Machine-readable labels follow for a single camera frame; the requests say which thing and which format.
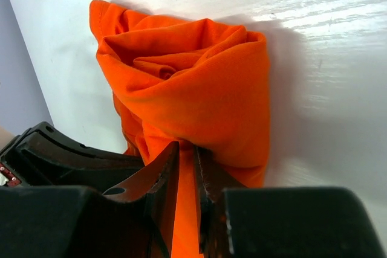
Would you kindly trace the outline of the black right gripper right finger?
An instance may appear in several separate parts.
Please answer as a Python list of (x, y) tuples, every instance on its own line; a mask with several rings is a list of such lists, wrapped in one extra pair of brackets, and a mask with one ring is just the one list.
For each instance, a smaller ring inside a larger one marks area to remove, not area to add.
[(342, 187), (251, 189), (196, 147), (205, 257), (385, 257), (358, 196)]

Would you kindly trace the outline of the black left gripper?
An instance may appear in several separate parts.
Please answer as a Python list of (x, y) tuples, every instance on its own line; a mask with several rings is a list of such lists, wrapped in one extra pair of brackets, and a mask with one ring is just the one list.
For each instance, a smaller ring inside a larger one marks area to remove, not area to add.
[(143, 166), (140, 157), (85, 146), (44, 121), (1, 149), (1, 186), (112, 187)]

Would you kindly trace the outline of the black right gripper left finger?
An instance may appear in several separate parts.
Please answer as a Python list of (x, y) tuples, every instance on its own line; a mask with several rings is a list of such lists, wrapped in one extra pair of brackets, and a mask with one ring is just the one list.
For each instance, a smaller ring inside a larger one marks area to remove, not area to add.
[(170, 257), (178, 144), (105, 193), (85, 186), (1, 190), (2, 257)]

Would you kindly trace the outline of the orange t shirt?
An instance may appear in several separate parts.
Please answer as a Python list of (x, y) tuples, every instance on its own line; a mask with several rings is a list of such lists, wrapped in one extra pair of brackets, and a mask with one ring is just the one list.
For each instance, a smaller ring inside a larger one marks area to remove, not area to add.
[(242, 25), (147, 15), (93, 0), (89, 25), (127, 155), (145, 164), (180, 145), (173, 257), (199, 257), (194, 147), (260, 187), (270, 151), (267, 41)]

